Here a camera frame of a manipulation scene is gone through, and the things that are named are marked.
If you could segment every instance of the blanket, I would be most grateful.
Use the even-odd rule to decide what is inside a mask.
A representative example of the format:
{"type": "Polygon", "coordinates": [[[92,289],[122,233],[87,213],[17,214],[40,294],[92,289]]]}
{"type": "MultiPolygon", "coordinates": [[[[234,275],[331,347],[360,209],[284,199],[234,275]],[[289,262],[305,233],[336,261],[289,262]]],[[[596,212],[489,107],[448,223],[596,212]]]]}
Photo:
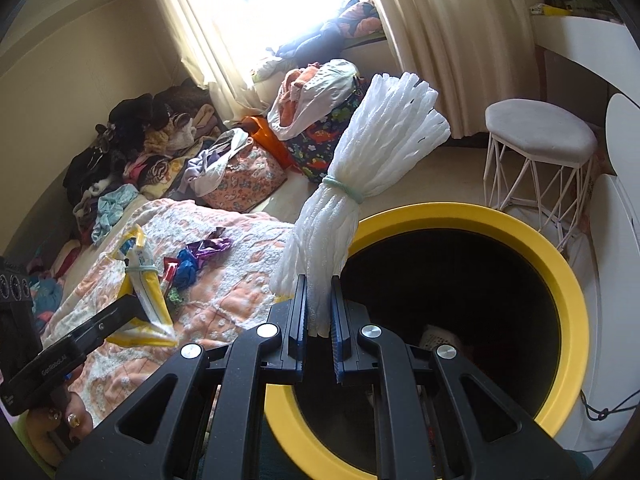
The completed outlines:
{"type": "MultiPolygon", "coordinates": [[[[206,349],[232,342],[243,330],[267,319],[274,296],[269,275],[284,247],[291,225],[265,213],[239,214],[196,206],[192,201],[155,200],[138,208],[122,227],[139,224],[154,251],[155,264],[175,256],[187,243],[206,238],[217,227],[233,241],[231,249],[198,272],[185,291],[185,303],[174,323],[176,348],[121,348],[105,343],[87,358],[71,386],[100,423],[131,392],[185,343],[206,349]]],[[[45,348],[115,300],[124,278],[124,262],[110,258],[120,235],[100,254],[84,279],[52,316],[43,334],[45,348]]]]}

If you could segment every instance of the yellow package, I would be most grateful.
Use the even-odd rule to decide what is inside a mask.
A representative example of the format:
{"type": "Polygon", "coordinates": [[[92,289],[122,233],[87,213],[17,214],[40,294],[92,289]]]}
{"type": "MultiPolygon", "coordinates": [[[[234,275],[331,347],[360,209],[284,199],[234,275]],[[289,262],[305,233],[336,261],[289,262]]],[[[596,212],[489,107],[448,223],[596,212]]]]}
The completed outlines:
{"type": "Polygon", "coordinates": [[[529,7],[529,12],[533,16],[571,16],[573,14],[570,10],[547,4],[535,4],[533,7],[529,7]]]}
{"type": "Polygon", "coordinates": [[[134,225],[111,255],[126,264],[125,277],[118,298],[125,294],[138,297],[149,322],[133,319],[111,334],[107,341],[118,346],[176,346],[174,324],[169,316],[160,291],[158,269],[153,254],[146,245],[146,236],[139,225],[134,225]]]}

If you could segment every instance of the painted fingernail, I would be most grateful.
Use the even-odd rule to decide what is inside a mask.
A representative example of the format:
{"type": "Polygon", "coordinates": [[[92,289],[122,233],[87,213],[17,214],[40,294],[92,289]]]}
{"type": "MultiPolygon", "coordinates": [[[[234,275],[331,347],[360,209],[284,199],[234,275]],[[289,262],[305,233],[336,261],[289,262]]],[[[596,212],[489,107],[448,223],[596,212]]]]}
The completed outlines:
{"type": "Polygon", "coordinates": [[[77,428],[80,426],[80,419],[75,413],[72,413],[66,418],[66,421],[69,423],[70,428],[77,428]]]}

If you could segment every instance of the shelf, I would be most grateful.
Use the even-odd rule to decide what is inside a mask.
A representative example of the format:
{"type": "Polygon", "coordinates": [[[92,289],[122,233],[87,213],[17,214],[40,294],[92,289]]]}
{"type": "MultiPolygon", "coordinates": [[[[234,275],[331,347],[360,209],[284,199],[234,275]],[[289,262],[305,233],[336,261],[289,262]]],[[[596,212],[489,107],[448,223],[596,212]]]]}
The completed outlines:
{"type": "Polygon", "coordinates": [[[640,50],[625,25],[578,16],[532,16],[536,44],[579,63],[640,105],[640,50]]]}

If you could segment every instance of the curtain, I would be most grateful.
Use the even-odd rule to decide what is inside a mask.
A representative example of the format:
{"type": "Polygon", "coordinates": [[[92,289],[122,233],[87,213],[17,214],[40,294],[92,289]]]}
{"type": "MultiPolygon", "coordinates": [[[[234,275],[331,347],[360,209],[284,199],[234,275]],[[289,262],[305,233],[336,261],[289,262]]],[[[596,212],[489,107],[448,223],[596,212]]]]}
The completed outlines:
{"type": "Polygon", "coordinates": [[[225,123],[268,110],[242,77],[243,70],[210,13],[214,6],[207,5],[207,0],[156,2],[182,64],[199,86],[209,88],[216,111],[225,123]]]}
{"type": "Polygon", "coordinates": [[[524,0],[378,0],[378,10],[402,70],[440,92],[452,137],[485,131],[494,102],[539,97],[524,0]]]}

